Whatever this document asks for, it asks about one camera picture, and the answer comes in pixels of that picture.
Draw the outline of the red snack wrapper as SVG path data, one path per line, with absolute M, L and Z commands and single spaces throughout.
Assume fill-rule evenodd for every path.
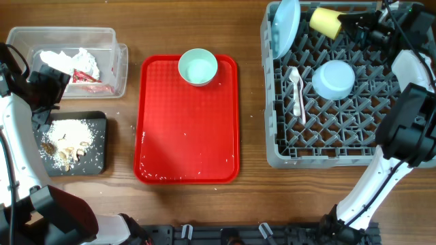
M 97 80 L 87 73 L 77 69 L 74 70 L 72 84 L 78 85 L 79 88 L 90 93 L 114 92 L 113 86 L 104 85 L 101 80 Z

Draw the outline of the white plastic spoon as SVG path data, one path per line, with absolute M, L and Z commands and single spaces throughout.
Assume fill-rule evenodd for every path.
M 293 113 L 295 116 L 299 117 L 299 116 L 301 116 L 300 96 L 299 96 L 299 90 L 298 90 L 298 85 L 300 82 L 300 75 L 299 75 L 298 69 L 296 67 L 291 67 L 291 73 L 290 73 L 289 79 L 293 84 L 293 96 L 294 96 L 294 101 L 295 101 Z

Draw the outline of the food scraps and rice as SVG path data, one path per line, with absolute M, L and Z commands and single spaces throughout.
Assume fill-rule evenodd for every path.
M 39 143 L 42 159 L 62 172 L 85 164 L 85 157 L 91 157 L 91 162 L 96 163 L 98 158 L 92 157 L 91 151 L 97 147 L 99 131 L 93 126 L 93 122 L 85 119 L 54 120 L 47 132 L 42 132 Z

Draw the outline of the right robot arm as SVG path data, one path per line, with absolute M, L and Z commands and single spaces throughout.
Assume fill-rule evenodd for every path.
M 404 22 L 394 23 L 394 40 L 406 45 L 391 65 L 401 96 L 376 130 L 373 160 L 351 193 L 323 216 L 320 233 L 358 243 L 397 182 L 435 157 L 435 77 L 417 51 L 434 20 L 424 6 L 412 5 Z

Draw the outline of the white plastic fork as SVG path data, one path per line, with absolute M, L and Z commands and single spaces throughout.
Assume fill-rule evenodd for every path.
M 301 119 L 302 119 L 302 124 L 305 125 L 307 122 L 306 119 L 306 114 L 305 114 L 305 106 L 304 106 L 304 100 L 303 100 L 303 96 L 302 96 L 302 90 L 304 88 L 304 84 L 303 84 L 303 80 L 301 77 L 299 77 L 299 101 L 300 101 L 300 113 L 301 113 Z

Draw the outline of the light blue bowl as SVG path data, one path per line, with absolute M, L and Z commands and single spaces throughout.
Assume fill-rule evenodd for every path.
M 340 100 L 346 98 L 354 87 L 356 75 L 344 61 L 328 61 L 318 67 L 312 77 L 314 91 L 324 99 Z

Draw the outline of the light blue plate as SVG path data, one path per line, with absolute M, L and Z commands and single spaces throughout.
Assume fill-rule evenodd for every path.
M 291 48 L 300 23 L 300 1 L 283 0 L 272 22 L 272 55 L 280 59 Z

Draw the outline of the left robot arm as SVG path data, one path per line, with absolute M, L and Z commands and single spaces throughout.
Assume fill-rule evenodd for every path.
M 51 184 L 33 132 L 49 124 L 70 76 L 47 65 L 21 69 L 17 54 L 1 44 L 1 243 L 152 244 L 132 217 L 97 216 Z

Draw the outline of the yellow plastic cup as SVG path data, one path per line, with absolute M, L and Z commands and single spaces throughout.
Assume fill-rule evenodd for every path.
M 336 39 L 341 31 L 338 17 L 342 14 L 343 12 L 318 7 L 311 16 L 309 26 L 330 39 Z

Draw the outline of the white napkin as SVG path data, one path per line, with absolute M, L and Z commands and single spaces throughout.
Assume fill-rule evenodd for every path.
M 48 66 L 65 74 L 72 76 L 75 71 L 81 71 L 94 79 L 99 79 L 100 70 L 96 58 L 84 48 L 79 48 L 79 53 L 74 56 L 67 56 L 63 51 L 41 51 L 40 58 Z

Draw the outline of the green saucer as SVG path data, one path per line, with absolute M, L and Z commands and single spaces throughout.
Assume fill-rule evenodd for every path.
M 203 48 L 186 51 L 178 60 L 178 72 L 192 86 L 206 86 L 217 74 L 215 55 Z

